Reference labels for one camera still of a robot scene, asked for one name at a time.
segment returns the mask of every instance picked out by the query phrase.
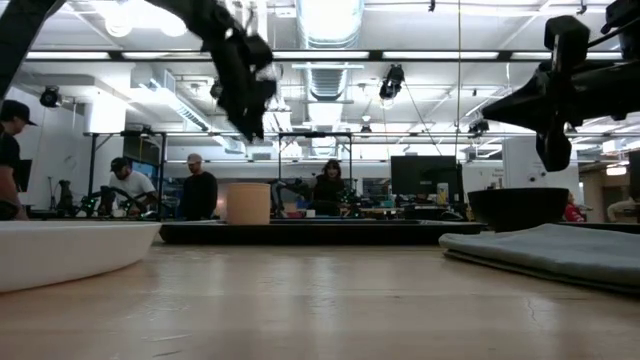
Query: table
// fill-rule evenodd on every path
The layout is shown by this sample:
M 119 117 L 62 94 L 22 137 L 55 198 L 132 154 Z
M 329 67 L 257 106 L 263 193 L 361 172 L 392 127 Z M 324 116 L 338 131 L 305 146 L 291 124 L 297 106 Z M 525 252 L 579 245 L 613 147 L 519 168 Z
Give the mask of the table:
M 637 300 L 436 247 L 154 246 L 0 296 L 0 359 L 632 359 Z

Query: gray cloth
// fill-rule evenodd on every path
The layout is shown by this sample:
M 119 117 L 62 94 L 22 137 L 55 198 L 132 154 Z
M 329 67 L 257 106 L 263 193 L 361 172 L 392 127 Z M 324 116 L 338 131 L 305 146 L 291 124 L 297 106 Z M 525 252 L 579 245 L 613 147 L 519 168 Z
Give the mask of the gray cloth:
M 608 283 L 597 282 L 597 281 L 584 280 L 584 279 L 579 279 L 579 278 L 575 278 L 575 277 L 571 277 L 571 276 L 555 274 L 555 273 L 552 273 L 552 272 L 549 272 L 549 271 L 538 270 L 538 269 L 530 269 L 530 268 L 526 268 L 524 266 L 518 266 L 518 265 L 514 265 L 514 264 L 509 264 L 509 263 L 502 262 L 502 261 L 499 261 L 499 260 L 485 259 L 485 258 L 482 258 L 482 257 L 479 257 L 479 256 L 464 254 L 464 253 L 461 253 L 461 252 L 458 252 L 458 251 L 455 251 L 455 250 L 447 250 L 447 251 L 444 252 L 444 255 L 446 257 L 448 257 L 448 258 L 474 262 L 474 263 L 477 263 L 477 264 L 491 266 L 491 267 L 494 267 L 494 268 L 497 268 L 497 269 L 507 270 L 507 271 L 511 271 L 511 272 L 517 272 L 517 273 L 521 273 L 521 274 L 525 274 L 525 275 L 535 276 L 535 277 L 539 277 L 539 278 L 546 279 L 546 280 L 559 281 L 559 282 L 564 282 L 564 283 L 568 283 L 568 284 L 575 284 L 575 285 L 597 287 L 597 288 L 601 288 L 601 289 L 604 289 L 604 290 L 611 290 L 611 291 L 616 291 L 616 292 L 623 292 L 623 293 L 630 293 L 630 294 L 640 294 L 640 287 L 625 286 L 625 285 L 615 285 L 615 284 L 608 284 Z
M 440 245 L 454 256 L 469 255 L 466 260 L 513 265 L 509 270 L 640 288 L 639 235 L 547 224 L 500 234 L 445 234 Z

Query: white bowl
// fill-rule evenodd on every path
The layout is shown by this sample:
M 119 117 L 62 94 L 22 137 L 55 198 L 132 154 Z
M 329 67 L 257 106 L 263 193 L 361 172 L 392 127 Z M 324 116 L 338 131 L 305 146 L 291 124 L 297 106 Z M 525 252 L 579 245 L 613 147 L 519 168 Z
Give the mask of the white bowl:
M 50 285 L 131 265 L 149 251 L 160 223 L 0 222 L 0 292 Z

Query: black cap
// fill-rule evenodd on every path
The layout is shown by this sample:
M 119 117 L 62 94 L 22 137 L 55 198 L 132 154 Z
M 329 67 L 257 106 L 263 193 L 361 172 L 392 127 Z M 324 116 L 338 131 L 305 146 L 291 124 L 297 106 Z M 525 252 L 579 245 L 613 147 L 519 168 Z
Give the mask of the black cap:
M 111 171 L 120 171 L 123 167 L 129 166 L 129 161 L 125 158 L 115 158 L 111 160 Z
M 29 107 L 16 100 L 5 100 L 2 103 L 2 111 L 0 111 L 0 121 L 9 122 L 13 121 L 14 117 L 22 119 L 28 125 L 37 126 L 30 119 L 31 111 Z

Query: black monitor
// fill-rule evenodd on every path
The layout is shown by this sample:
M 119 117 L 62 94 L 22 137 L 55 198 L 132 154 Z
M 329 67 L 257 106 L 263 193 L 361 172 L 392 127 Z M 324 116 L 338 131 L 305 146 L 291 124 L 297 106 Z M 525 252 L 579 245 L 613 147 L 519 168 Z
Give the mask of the black monitor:
M 449 203 L 463 201 L 461 178 L 455 156 L 391 157 L 391 191 L 396 195 L 435 194 L 439 183 L 447 183 Z

